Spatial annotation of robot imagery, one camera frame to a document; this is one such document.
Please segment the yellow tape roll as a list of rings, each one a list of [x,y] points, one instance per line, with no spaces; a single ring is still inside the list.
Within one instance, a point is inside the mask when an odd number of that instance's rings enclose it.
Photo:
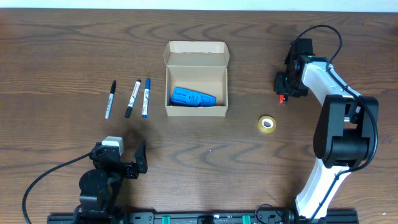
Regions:
[[[262,116],[258,123],[257,127],[263,133],[269,134],[272,133],[277,126],[275,119],[271,116]]]

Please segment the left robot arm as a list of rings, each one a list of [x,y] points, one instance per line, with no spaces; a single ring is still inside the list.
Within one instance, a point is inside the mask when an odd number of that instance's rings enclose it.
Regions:
[[[123,162],[123,153],[121,137],[108,136],[95,144],[89,155],[95,168],[80,178],[81,211],[75,212],[74,223],[129,223],[128,214],[115,203],[125,179],[147,172],[146,141],[135,152],[135,161]]]

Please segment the blue whiteboard marker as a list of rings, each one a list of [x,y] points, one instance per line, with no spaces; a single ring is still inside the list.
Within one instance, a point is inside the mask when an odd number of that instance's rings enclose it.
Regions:
[[[151,83],[151,79],[147,78],[146,85],[144,88],[144,98],[143,98],[143,106],[142,106],[142,117],[143,118],[147,118],[147,116],[148,116],[150,83]]]

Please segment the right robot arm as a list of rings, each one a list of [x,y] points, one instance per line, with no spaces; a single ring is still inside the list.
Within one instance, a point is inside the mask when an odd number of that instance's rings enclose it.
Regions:
[[[311,39],[293,40],[285,64],[286,71],[277,73],[274,82],[279,102],[311,91],[322,106],[313,136],[315,165],[286,219],[325,223],[330,220],[328,205],[342,181],[375,156],[379,103],[349,87],[329,59],[317,57]]]

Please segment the black whiteboard marker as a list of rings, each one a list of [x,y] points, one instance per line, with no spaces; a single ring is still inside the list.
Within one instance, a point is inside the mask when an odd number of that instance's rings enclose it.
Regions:
[[[135,103],[137,94],[139,92],[140,86],[141,86],[141,80],[137,80],[134,84],[134,88],[132,90],[131,97],[129,99],[129,103],[127,104],[126,112],[124,115],[125,118],[129,118],[132,113],[134,103]]]

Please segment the red black stapler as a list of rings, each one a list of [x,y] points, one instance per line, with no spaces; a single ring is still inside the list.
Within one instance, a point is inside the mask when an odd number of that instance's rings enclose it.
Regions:
[[[288,100],[288,96],[287,95],[279,95],[279,103],[280,104],[286,104]]]

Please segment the blue plastic tool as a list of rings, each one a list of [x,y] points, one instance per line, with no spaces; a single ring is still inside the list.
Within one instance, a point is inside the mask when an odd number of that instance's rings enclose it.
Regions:
[[[212,107],[216,104],[216,97],[186,88],[175,87],[171,102],[180,106]]]

